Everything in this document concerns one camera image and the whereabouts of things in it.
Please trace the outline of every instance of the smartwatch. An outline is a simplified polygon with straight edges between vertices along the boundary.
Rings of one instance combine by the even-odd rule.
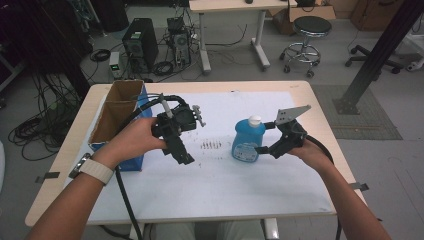
[[[81,158],[81,160],[79,160],[74,169],[69,173],[69,177],[74,179],[80,173],[83,172],[94,178],[97,178],[106,186],[110,178],[113,176],[113,171],[105,165],[91,160],[90,158],[91,154],[84,154],[84,156]]]

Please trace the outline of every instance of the white watch strap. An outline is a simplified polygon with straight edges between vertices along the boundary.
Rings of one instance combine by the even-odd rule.
[[[85,161],[85,163],[81,166],[80,171],[99,179],[105,185],[113,176],[113,171],[110,168],[91,159],[87,159]]]

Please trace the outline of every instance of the black metal post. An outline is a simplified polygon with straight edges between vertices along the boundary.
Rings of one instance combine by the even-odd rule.
[[[359,114],[356,104],[392,52],[424,10],[423,0],[405,0],[365,60],[341,99],[333,99],[339,114]]]

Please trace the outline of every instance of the human hand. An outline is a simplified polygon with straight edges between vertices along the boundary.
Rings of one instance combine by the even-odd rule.
[[[93,155],[93,159],[101,161],[110,168],[153,149],[164,149],[164,140],[152,136],[152,127],[156,118],[140,118],[132,121],[108,144]]]
[[[288,153],[299,157],[306,165],[313,168],[318,173],[321,173],[321,171],[329,166],[333,166],[324,152],[308,139],[305,139],[303,147],[293,148]]]

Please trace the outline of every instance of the white bottle cap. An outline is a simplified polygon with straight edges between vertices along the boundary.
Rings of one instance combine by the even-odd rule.
[[[261,120],[262,118],[258,115],[253,115],[249,117],[249,126],[253,127],[253,128],[257,128],[259,127],[259,125],[261,124]]]

